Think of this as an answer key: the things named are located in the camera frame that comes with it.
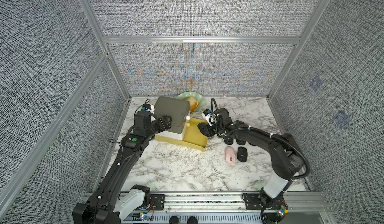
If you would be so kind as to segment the black computer mouse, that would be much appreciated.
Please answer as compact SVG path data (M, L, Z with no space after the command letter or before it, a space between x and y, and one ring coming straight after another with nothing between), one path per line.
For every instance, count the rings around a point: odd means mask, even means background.
M237 139L236 142L237 142L238 145L241 145L241 146L246 144L246 141L240 140L240 139Z
M229 137L229 136L225 136L225 137L223 138L223 140L224 140L224 143L225 143L226 145L232 145L232 144L234 143L234 139L231 138L231 137Z
M248 160L248 151L245 147L243 146L238 147L237 159L240 162L246 162Z

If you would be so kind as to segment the yellow bottom drawer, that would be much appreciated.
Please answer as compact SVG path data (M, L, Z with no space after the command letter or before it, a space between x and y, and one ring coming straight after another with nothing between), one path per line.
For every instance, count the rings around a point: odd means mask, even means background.
M209 138L200 132L198 128L200 123L207 124L205 120L190 118L184 138L180 141L181 146L197 149L202 152L206 151Z

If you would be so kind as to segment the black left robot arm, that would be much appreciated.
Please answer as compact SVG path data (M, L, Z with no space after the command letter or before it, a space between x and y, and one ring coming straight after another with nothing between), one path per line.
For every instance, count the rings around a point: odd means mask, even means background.
M75 206L72 213L75 224L120 224L135 209L149 205L148 187L136 185L123 199L119 196L149 142L171 126L172 118L167 115L157 117L148 110L134 115L134 124L120 141L120 149L107 175L84 204Z

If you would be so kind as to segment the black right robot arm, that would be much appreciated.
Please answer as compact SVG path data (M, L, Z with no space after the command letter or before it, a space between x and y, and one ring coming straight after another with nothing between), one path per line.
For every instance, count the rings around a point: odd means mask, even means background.
M279 199L293 181L310 174L310 164L290 134L268 133L242 121L233 121L225 108L206 109L202 117L207 124L199 124L198 128L204 136L212 138L216 135L227 145L249 143L269 153L274 173L260 191L261 200Z

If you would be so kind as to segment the pink computer mouse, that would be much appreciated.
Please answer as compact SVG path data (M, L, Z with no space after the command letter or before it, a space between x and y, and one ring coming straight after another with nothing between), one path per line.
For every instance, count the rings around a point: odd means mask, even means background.
M231 146L225 148L225 161L229 164L235 164L237 161L236 152Z

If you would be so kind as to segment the three-drawer storage cabinet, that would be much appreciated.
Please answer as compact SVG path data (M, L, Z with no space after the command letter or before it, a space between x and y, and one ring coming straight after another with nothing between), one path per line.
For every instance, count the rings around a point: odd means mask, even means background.
M161 96L157 99L155 105L155 115L162 117L163 115L172 118L171 128L161 132L156 137L166 137L175 140L183 140L190 119L190 103L173 97Z

